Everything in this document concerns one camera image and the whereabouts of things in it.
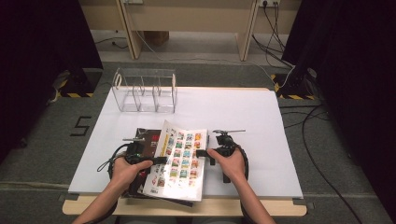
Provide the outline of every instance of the open book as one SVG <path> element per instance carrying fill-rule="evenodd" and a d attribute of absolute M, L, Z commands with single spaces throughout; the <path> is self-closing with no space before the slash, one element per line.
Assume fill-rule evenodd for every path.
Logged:
<path fill-rule="evenodd" d="M 153 165 L 146 179 L 144 195 L 189 202 L 202 200 L 205 157 L 196 149 L 206 149 L 207 130 L 183 130 L 167 120 L 163 124 L 155 157 L 167 157 L 166 164 Z"/>

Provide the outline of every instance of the forearm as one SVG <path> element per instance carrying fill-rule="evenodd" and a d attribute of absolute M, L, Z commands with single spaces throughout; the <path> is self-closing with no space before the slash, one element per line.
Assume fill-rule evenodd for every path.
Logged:
<path fill-rule="evenodd" d="M 243 175 L 234 177 L 232 181 L 242 205 L 254 222 L 259 224 L 275 223 Z"/>
<path fill-rule="evenodd" d="M 102 217 L 119 199 L 123 189 L 117 185 L 108 184 L 85 211 L 73 222 L 73 224 L 86 223 Z"/>

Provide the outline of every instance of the floor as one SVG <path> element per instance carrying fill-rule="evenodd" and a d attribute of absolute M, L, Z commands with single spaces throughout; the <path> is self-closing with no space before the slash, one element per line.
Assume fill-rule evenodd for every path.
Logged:
<path fill-rule="evenodd" d="M 241 63 L 234 34 L 170 33 L 170 39 L 162 46 L 144 47 L 138 60 L 132 60 L 125 48 L 124 32 L 92 31 L 92 36 L 106 70 L 95 92 L 97 97 L 59 99 L 33 129 L 28 147 L 11 151 L 0 164 L 0 223 L 70 223 L 75 218 L 63 214 L 62 205 L 92 129 L 81 138 L 71 139 L 69 132 L 74 130 L 80 115 L 92 115 L 87 122 L 94 126 L 108 92 L 107 82 L 111 81 L 108 71 L 117 66 L 166 63 L 192 73 L 193 69 L 205 66 L 207 71 L 211 69 L 211 74 L 220 76 L 244 65 L 242 71 L 250 74 L 244 78 L 260 76 L 269 89 L 273 88 L 269 76 L 274 71 L 289 72 L 285 64 L 267 57 L 254 41 L 247 61 Z M 264 45 L 271 39 L 270 35 L 256 37 Z M 286 44 L 287 36 L 280 38 Z M 274 41 L 270 47 L 280 50 Z M 221 71 L 212 71 L 219 68 L 217 65 L 224 66 Z M 248 85 L 255 84 L 250 80 Z M 303 126 L 307 113 L 320 102 L 318 98 L 278 100 L 308 213 L 304 217 L 276 217 L 276 222 L 359 223 L 353 215 L 356 213 L 362 223 L 392 223 L 361 168 L 349 158 L 336 124 L 329 121 L 331 114 L 326 107 L 317 110 Z M 111 217 L 104 223 L 114 221 Z"/>

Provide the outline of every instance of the hand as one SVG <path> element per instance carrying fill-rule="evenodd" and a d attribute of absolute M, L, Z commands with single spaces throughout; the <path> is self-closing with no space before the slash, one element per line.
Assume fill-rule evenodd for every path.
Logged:
<path fill-rule="evenodd" d="M 207 150 L 209 156 L 215 159 L 221 166 L 225 175 L 233 182 L 237 177 L 245 178 L 245 162 L 240 149 L 237 147 L 230 157 L 221 156 L 213 148 Z"/>
<path fill-rule="evenodd" d="M 142 161 L 137 164 L 129 164 L 123 157 L 117 158 L 114 164 L 113 176 L 110 184 L 120 187 L 122 190 L 129 188 L 129 185 L 136 178 L 140 170 L 149 168 L 152 161 Z"/>

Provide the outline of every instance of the white tabletop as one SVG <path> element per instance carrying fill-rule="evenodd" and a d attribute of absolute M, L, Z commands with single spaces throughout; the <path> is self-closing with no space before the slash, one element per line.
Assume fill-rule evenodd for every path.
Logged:
<path fill-rule="evenodd" d="M 174 114 L 120 112 L 110 90 L 69 192 L 101 192 L 109 178 L 106 169 L 96 169 L 125 144 L 122 138 L 133 137 L 137 128 L 161 129 L 166 119 L 182 129 L 208 129 L 210 147 L 218 147 L 212 131 L 245 129 L 230 135 L 247 153 L 248 182 L 256 194 L 303 198 L 276 95 L 259 89 L 178 88 Z M 207 160 L 204 197 L 236 195 L 233 184 L 222 182 L 219 165 L 210 166 Z"/>

